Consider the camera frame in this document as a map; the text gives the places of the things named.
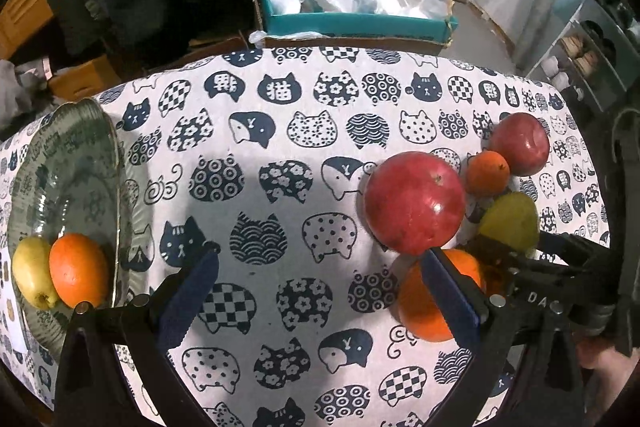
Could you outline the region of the person's right hand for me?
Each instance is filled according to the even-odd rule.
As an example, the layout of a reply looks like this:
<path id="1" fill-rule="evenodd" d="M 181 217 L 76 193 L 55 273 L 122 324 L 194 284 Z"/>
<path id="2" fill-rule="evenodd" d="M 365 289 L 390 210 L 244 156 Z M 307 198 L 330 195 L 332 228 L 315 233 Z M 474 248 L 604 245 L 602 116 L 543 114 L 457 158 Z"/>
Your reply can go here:
<path id="1" fill-rule="evenodd" d="M 611 389 L 623 387 L 639 362 L 638 348 L 623 355 L 610 340 L 600 337 L 579 340 L 576 352 L 579 365 L 595 371 Z"/>

